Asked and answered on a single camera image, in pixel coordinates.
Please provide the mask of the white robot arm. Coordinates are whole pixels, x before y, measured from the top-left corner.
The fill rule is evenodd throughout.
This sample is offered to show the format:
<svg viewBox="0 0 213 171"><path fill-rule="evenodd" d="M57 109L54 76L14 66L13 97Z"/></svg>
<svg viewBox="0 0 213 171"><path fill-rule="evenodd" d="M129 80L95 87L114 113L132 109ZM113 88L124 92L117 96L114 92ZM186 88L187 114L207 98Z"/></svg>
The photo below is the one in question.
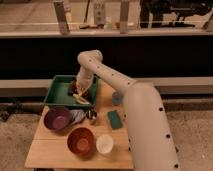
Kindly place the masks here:
<svg viewBox="0 0 213 171"><path fill-rule="evenodd" d="M77 86L91 85L93 75L123 95L123 107L135 171L181 171L162 98L151 83L128 77L102 63L99 50L81 52Z"/></svg>

